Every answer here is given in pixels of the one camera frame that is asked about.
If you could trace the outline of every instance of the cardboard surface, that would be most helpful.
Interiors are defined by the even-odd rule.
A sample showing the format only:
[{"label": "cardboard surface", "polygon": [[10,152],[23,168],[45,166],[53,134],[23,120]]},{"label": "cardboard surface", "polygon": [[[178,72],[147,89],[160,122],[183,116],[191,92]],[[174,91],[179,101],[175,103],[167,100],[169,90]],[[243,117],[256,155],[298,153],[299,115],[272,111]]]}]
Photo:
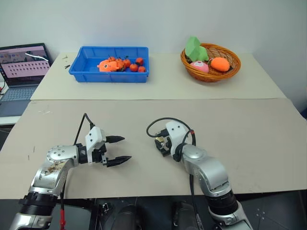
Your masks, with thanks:
[{"label": "cardboard surface", "polygon": [[64,68],[72,64],[76,55],[61,53],[31,100],[285,98],[251,54],[239,54],[240,71],[230,79],[215,83],[192,78],[181,63],[180,54],[150,54],[150,75],[146,83],[80,83]]},{"label": "cardboard surface", "polygon": [[[235,193],[307,189],[306,121],[288,99],[32,101],[0,152],[1,199],[27,194],[50,147],[73,144],[84,112],[107,135],[126,138],[106,144],[106,156],[132,158],[116,167],[70,170],[66,198],[189,195],[184,166],[162,157],[145,132],[164,116],[195,130],[197,145],[224,164]],[[84,121],[78,142],[85,143],[88,131]],[[195,193],[202,194],[196,183]]]}]

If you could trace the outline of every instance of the white wall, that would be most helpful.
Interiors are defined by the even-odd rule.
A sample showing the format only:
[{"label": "white wall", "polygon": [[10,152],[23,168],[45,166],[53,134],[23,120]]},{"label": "white wall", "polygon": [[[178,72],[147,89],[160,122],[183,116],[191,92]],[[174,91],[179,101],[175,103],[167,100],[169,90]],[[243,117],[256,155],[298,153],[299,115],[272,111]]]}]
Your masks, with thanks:
[{"label": "white wall", "polygon": [[306,106],[306,0],[1,0],[0,46],[45,42],[180,52],[189,37],[253,53],[298,110]]}]

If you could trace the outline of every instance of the robotic arm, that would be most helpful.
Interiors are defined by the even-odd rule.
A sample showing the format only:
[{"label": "robotic arm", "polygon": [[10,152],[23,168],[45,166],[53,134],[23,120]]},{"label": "robotic arm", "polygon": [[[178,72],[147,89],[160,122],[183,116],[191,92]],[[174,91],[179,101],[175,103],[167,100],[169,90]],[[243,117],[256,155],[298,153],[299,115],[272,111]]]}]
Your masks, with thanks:
[{"label": "robotic arm", "polygon": [[188,133],[181,122],[168,122],[166,129],[155,136],[156,147],[163,156],[170,154],[175,161],[182,161],[186,171],[196,178],[208,201],[209,213],[217,223],[216,229],[252,230],[232,192],[224,166],[207,151],[186,143]]},{"label": "robotic arm", "polygon": [[101,162],[107,167],[124,163],[131,156],[116,157],[113,160],[105,157],[105,143],[123,139],[125,138],[120,136],[106,137],[103,130],[91,123],[91,130],[85,137],[86,146],[75,144],[49,149],[45,162],[36,172],[28,195],[19,202],[22,207],[15,215],[10,230],[48,229],[53,208],[64,187],[69,169],[83,163]]}]

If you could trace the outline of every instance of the blue plastic bin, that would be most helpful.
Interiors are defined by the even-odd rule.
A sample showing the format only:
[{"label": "blue plastic bin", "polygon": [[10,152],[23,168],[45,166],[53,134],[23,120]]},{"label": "blue plastic bin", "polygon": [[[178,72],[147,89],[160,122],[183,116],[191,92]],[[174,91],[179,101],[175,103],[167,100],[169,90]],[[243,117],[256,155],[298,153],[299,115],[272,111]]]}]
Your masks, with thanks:
[{"label": "blue plastic bin", "polygon": [[[137,58],[144,59],[146,72],[100,72],[97,65],[108,57],[125,58],[133,63]],[[82,46],[74,60],[69,73],[78,82],[146,82],[149,75],[149,55],[147,47],[103,47]]]}]

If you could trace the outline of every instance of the wicker basket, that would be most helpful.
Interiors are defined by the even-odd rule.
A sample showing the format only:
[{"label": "wicker basket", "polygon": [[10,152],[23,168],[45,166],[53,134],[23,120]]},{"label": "wicker basket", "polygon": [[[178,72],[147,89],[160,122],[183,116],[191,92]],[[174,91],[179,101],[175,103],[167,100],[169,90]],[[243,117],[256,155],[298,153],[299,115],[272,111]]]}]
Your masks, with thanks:
[{"label": "wicker basket", "polygon": [[202,43],[201,46],[206,48],[209,59],[217,57],[226,58],[229,61],[229,64],[231,66],[230,68],[232,68],[232,70],[229,70],[228,72],[220,72],[218,70],[209,67],[209,73],[200,71],[190,65],[192,61],[186,56],[185,50],[183,50],[181,52],[180,58],[182,63],[185,65],[187,71],[192,77],[200,81],[215,82],[230,78],[239,71],[241,67],[241,62],[238,56],[234,52],[214,44]]}]

